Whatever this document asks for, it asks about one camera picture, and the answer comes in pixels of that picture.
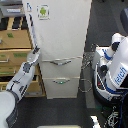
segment white refrigerator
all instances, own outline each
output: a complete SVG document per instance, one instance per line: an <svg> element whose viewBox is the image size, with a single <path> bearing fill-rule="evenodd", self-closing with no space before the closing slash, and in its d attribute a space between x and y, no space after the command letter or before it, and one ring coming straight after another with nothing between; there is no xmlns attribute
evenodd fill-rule
<svg viewBox="0 0 128 128"><path fill-rule="evenodd" d="M48 99L76 98L92 0L22 0Z"/></svg>

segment freezer drawer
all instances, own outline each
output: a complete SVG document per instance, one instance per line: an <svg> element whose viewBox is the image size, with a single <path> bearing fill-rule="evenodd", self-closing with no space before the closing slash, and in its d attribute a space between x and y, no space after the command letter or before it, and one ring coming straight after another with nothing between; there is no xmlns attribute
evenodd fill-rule
<svg viewBox="0 0 128 128"><path fill-rule="evenodd" d="M43 79L47 99L76 98L79 78Z"/></svg>
<svg viewBox="0 0 128 128"><path fill-rule="evenodd" d="M26 62L31 49L0 50L0 66L21 65Z"/></svg>
<svg viewBox="0 0 128 128"><path fill-rule="evenodd" d="M43 78L80 76L82 58L44 61L40 64Z"/></svg>

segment wooden cabinet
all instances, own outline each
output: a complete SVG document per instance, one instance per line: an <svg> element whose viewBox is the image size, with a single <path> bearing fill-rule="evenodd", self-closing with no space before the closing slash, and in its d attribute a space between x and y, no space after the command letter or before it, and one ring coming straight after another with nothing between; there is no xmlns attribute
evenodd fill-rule
<svg viewBox="0 0 128 128"><path fill-rule="evenodd" d="M7 30L0 31L0 91L6 90L8 82L27 61L27 55L32 50L28 30L12 30L13 20L9 18ZM25 96L45 96L39 65L35 67L35 76Z"/></svg>

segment refrigerator door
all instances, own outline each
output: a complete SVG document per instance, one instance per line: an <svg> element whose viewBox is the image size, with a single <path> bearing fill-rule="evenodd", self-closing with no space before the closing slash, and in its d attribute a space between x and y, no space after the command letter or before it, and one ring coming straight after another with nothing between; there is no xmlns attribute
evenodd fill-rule
<svg viewBox="0 0 128 128"><path fill-rule="evenodd" d="M30 33L31 14L41 60L54 60L82 56L90 17L92 0L22 0ZM40 19L47 6L49 18Z"/></svg>

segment sticker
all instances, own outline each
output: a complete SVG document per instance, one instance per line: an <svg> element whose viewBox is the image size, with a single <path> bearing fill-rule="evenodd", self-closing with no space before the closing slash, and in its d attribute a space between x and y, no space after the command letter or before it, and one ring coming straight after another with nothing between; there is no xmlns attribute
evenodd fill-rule
<svg viewBox="0 0 128 128"><path fill-rule="evenodd" d="M13 67L9 67L9 69L13 69Z"/></svg>
<svg viewBox="0 0 128 128"><path fill-rule="evenodd" d="M48 5L37 6L38 18L40 20L49 19L49 7Z"/></svg>
<svg viewBox="0 0 128 128"><path fill-rule="evenodd" d="M12 33L7 33L9 38L14 38Z"/></svg>
<svg viewBox="0 0 128 128"><path fill-rule="evenodd" d="M27 53L13 53L14 57L27 57Z"/></svg>
<svg viewBox="0 0 128 128"><path fill-rule="evenodd" d="M6 55L0 55L1 57L6 57Z"/></svg>

